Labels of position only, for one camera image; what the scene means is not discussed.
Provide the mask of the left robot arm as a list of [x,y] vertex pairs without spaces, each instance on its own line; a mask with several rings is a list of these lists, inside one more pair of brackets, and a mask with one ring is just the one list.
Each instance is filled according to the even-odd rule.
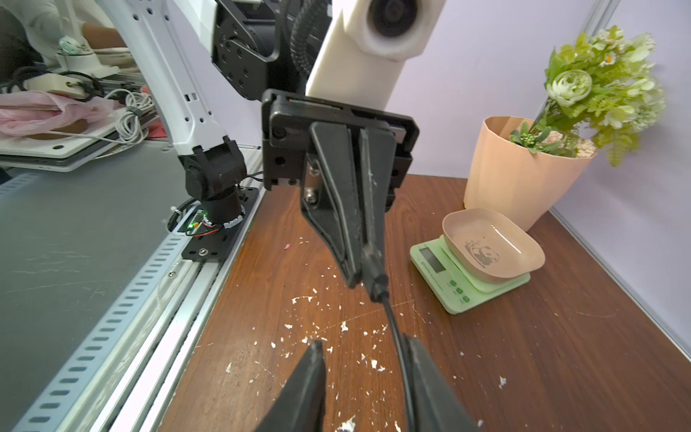
[[[302,215],[349,286],[387,295],[384,216],[419,136],[387,113],[408,59],[435,27],[437,1],[213,1],[202,20],[208,61],[261,104],[266,188],[297,185]],[[241,213],[247,167],[201,96],[166,1],[104,1],[143,73],[185,169],[214,223]]]

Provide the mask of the artificial green white flowers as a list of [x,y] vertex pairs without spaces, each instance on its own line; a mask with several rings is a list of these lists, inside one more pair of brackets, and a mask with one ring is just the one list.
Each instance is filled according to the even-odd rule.
[[604,151],[618,167],[640,148],[640,135],[662,117],[666,95],[653,75],[657,43],[649,32],[627,38],[614,25],[552,51],[546,101],[509,141],[533,154],[593,158]]

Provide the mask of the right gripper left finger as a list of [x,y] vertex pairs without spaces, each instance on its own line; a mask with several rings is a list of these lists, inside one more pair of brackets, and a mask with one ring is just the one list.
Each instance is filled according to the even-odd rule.
[[322,342],[312,341],[256,431],[322,431],[326,393]]

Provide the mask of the green electronic scale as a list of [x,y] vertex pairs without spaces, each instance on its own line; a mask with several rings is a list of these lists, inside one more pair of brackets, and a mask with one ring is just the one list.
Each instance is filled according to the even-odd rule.
[[444,237],[419,243],[410,259],[444,309],[457,315],[527,284],[530,274],[500,283],[488,283],[472,275],[453,255]]

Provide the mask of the peach flower pot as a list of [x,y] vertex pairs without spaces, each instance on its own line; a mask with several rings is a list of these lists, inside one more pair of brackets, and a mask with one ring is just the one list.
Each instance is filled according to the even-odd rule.
[[466,209],[499,212],[530,230],[572,187],[595,158],[532,153],[509,140],[524,119],[491,116],[480,128],[464,193]]

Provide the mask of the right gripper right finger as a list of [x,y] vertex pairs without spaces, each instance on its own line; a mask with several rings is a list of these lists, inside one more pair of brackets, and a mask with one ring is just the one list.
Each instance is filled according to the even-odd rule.
[[412,431],[477,431],[428,351],[418,338],[406,336],[406,369],[413,419]]

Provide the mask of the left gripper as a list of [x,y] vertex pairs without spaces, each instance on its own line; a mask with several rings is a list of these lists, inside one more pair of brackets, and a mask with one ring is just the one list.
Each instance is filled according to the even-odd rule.
[[419,137],[414,119],[276,89],[262,96],[265,188],[301,186],[305,156],[305,174],[319,171],[317,201],[302,197],[302,216],[328,247],[349,288],[362,280],[362,226],[348,129],[356,135],[368,126],[389,130],[366,128],[359,139],[365,243],[371,255],[384,259],[385,212],[412,164]]

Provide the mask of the aluminium front rail frame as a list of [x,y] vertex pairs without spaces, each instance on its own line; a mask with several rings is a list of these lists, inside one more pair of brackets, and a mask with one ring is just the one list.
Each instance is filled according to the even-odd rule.
[[181,344],[243,230],[193,229],[172,149],[143,144],[1,186],[1,428],[109,426],[166,332]]

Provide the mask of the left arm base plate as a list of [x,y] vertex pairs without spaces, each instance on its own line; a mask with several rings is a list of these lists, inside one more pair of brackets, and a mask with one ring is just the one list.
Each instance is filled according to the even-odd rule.
[[241,230],[249,222],[249,213],[259,198],[259,189],[247,187],[240,189],[241,214],[231,222],[221,223],[215,227],[201,225],[190,237],[182,252],[182,259],[194,262],[221,263],[230,256],[240,239]]

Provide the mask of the beige panda bowl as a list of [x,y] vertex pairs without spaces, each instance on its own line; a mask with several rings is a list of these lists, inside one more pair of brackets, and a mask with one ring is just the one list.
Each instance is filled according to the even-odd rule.
[[452,212],[442,222],[444,242],[478,280],[502,284],[545,265],[541,246],[499,212],[475,208]]

